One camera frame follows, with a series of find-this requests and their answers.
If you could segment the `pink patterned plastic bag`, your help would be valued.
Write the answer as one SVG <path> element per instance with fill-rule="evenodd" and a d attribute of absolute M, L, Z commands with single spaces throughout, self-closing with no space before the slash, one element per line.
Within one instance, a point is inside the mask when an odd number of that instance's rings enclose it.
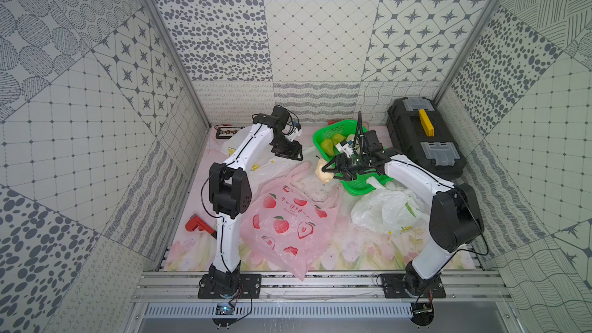
<path fill-rule="evenodd" d="M 251 251 L 301 281 L 328 248 L 342 197 L 336 186 L 323 200 L 313 199 L 295 186 L 308 177 L 314 189 L 322 188 L 310 162 L 263 183 L 240 227 L 240 238 Z"/>

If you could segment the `white lemon print bag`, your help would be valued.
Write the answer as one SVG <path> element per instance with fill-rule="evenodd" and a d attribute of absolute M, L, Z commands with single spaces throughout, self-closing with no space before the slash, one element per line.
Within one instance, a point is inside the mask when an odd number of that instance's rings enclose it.
<path fill-rule="evenodd" d="M 370 177 L 373 191 L 362 196 L 351 210 L 354 225 L 381 234 L 398 235 L 429 221 L 425 203 L 410 189 L 394 181 L 385 186 Z"/>

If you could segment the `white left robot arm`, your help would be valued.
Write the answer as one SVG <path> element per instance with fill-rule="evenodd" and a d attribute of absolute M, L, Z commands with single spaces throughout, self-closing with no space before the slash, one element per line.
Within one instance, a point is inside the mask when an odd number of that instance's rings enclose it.
<path fill-rule="evenodd" d="M 242 286 L 239 244 L 245 242 L 273 265 L 304 280 L 311 264 L 328 248 L 341 204 L 342 189 L 332 186 L 328 197 L 315 200 L 299 180 L 312 176 L 297 138 L 302 128 L 292 113 L 275 106 L 272 113 L 254 115 L 245 140 L 223 163 L 213 163 L 206 186 L 217 221 L 216 255 L 207 282 L 219 294 L 234 294 Z M 294 160 L 252 193 L 248 174 L 263 151 Z"/>

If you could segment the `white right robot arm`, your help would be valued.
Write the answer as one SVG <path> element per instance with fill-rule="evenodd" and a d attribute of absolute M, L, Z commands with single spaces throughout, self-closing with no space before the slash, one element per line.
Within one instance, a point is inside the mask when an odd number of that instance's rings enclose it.
<path fill-rule="evenodd" d="M 484 223 L 474 189 L 437 177 L 395 148 L 364 149 L 360 154 L 337 154 L 322 172 L 352 181 L 377 173 L 397 180 L 430 206 L 430 240 L 405 268 L 405 288 L 418 296 L 463 246 L 481 236 Z"/>

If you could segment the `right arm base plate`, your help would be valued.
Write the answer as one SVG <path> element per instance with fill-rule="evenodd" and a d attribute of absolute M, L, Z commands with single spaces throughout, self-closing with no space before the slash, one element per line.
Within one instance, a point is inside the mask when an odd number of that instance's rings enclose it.
<path fill-rule="evenodd" d="M 417 279 L 405 273 L 381 273 L 376 284 L 385 298 L 445 298 L 441 274 L 429 280 Z"/>

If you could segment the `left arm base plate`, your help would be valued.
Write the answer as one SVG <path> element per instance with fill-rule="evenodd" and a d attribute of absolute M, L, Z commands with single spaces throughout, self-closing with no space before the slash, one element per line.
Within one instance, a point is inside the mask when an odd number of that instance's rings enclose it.
<path fill-rule="evenodd" d="M 238 277 L 223 274 L 213 276 L 206 274 L 200 279 L 198 298 L 247 298 L 257 299 L 261 292 L 261 274 L 240 274 Z"/>

